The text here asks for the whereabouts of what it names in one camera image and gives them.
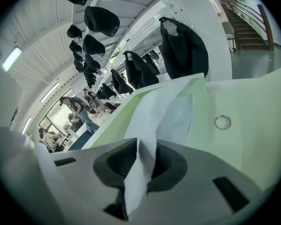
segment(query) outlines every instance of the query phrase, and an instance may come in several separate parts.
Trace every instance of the metal ring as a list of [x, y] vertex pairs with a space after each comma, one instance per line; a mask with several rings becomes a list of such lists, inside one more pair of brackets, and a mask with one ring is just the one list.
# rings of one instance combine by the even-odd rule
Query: metal ring
[[[219, 118], [225, 118], [225, 119], [228, 121], [228, 126], [225, 127], [225, 128], [220, 128], [220, 127], [218, 127], [217, 124], [216, 124], [216, 121], [217, 121]], [[216, 126], [218, 129], [220, 129], [220, 130], [226, 130], [226, 129], [228, 129], [229, 127], [231, 127], [231, 119], [230, 119], [230, 117], [228, 117], [228, 116], [226, 116], [226, 115], [220, 115], [220, 116], [217, 116], [217, 117], [216, 117], [216, 119], [214, 120], [214, 124], [215, 124], [215, 126]]]

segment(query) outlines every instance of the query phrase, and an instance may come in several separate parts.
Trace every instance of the ceiling light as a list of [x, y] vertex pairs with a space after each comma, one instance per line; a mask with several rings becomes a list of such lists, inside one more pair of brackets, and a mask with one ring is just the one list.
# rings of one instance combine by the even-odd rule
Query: ceiling light
[[9, 55], [9, 57], [6, 59], [6, 61], [3, 63], [3, 69], [4, 71], [8, 71], [11, 66], [13, 65], [13, 63], [17, 60], [17, 58], [20, 56], [20, 54], [22, 53], [21, 49], [16, 47], [12, 53]]
[[54, 90], [54, 89], [56, 89], [56, 88], [57, 88], [57, 86], [58, 86], [58, 85], [59, 85], [59, 82], [58, 82], [57, 84], [55, 84], [55, 85], [53, 86], [53, 88], [51, 88], [51, 89], [50, 89], [50, 91], [49, 91], [49, 92], [47, 92], [47, 93], [46, 93], [46, 95], [45, 95], [45, 96], [43, 97], [43, 99], [41, 100], [41, 103], [42, 103], [42, 102], [44, 102], [44, 101], [46, 100], [46, 98], [50, 95], [50, 93], [52, 93], [52, 92], [53, 92], [53, 90]]
[[24, 129], [23, 129], [23, 131], [22, 131], [22, 134], [24, 134], [25, 133], [25, 131], [26, 131], [26, 129], [27, 129], [27, 127], [28, 127], [28, 125], [29, 125], [29, 123], [30, 123], [30, 121], [31, 121], [31, 117], [30, 118], [28, 118], [28, 120], [27, 120], [27, 122], [26, 122], [26, 124], [25, 124], [25, 127], [24, 127]]

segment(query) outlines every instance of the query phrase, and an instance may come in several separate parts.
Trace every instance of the white ceiling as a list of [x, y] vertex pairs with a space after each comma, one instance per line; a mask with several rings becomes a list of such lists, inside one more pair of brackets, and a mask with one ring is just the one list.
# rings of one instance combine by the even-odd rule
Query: white ceiling
[[[101, 67], [105, 67], [124, 35], [153, 1], [96, 0], [99, 7], [110, 10], [120, 18], [120, 28], [114, 37], [92, 33], [106, 46], [103, 58], [94, 56]], [[20, 118], [19, 130], [22, 130], [28, 117], [32, 117], [33, 121], [53, 94], [78, 75], [69, 49], [72, 39], [67, 36], [67, 29], [72, 23], [76, 24], [85, 36], [83, 15], [86, 6], [73, 5], [66, 0], [19, 0], [2, 21], [0, 64], [4, 63], [15, 46], [22, 50], [21, 56], [8, 71], [24, 90], [17, 116]], [[40, 103], [56, 82], [60, 86], [44, 103]]]

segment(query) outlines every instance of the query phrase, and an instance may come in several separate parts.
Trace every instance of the gray floor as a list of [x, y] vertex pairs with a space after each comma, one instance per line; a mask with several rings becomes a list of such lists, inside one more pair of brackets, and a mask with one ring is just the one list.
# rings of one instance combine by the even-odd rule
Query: gray floor
[[231, 61], [233, 79], [261, 77], [281, 68], [281, 48], [232, 52]]

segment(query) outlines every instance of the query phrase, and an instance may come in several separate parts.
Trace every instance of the white paper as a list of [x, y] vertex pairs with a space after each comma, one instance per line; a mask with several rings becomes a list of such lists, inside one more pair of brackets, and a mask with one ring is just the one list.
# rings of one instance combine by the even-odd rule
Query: white paper
[[192, 97], [175, 98], [156, 129], [157, 139], [184, 145], [192, 122], [192, 110]]
[[155, 166], [156, 129], [167, 107], [189, 80], [181, 80], [146, 94], [136, 107], [125, 138], [137, 138], [137, 157], [125, 185], [125, 204], [128, 216], [139, 206], [147, 191], [147, 183]]

